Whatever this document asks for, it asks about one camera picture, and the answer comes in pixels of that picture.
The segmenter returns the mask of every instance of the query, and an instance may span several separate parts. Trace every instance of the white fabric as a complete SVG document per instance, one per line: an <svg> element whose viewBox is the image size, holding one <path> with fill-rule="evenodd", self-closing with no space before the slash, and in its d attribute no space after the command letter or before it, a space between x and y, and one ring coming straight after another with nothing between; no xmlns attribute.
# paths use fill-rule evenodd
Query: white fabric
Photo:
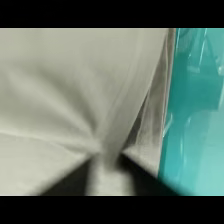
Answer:
<svg viewBox="0 0 224 224"><path fill-rule="evenodd" d="M52 178L41 163L51 163L56 154L58 167L75 165L66 159L73 152L87 157L103 150L113 161L150 87L166 33L165 28L0 29L0 133L7 141L26 138L38 145L34 150L18 144L10 156L8 146L1 147L5 172L20 170L15 182L23 181L23 173L44 176L36 186ZM38 142L57 149L45 156L46 147ZM27 150L34 157L36 150L43 152L30 172L30 163L19 165ZM64 168L54 166L52 172L57 169ZM8 192L0 186L0 194L25 193L4 171L0 182L10 185Z"/></svg>

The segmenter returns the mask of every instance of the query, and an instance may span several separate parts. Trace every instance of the white cloth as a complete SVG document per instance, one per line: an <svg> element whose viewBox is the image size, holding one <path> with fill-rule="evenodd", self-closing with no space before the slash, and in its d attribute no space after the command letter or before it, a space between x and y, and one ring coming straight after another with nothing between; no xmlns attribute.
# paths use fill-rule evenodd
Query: white cloth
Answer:
<svg viewBox="0 0 224 224"><path fill-rule="evenodd" d="M0 194L30 194L96 152L113 161L167 30L0 29Z"/></svg>

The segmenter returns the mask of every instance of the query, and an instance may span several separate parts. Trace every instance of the turquoise surface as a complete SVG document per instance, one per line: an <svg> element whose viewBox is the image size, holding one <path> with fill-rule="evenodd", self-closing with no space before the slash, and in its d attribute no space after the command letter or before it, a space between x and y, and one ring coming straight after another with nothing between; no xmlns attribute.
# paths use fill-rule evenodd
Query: turquoise surface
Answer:
<svg viewBox="0 0 224 224"><path fill-rule="evenodd" d="M159 178L224 195L224 29L178 28Z"/></svg>

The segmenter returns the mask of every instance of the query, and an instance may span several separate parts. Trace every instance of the teal plastic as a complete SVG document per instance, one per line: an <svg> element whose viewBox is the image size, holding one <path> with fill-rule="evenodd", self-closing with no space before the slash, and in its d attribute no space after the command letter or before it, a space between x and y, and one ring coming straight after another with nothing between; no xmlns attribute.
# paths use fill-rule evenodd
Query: teal plastic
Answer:
<svg viewBox="0 0 224 224"><path fill-rule="evenodd" d="M159 178L183 195L224 195L224 29L179 28Z"/></svg>

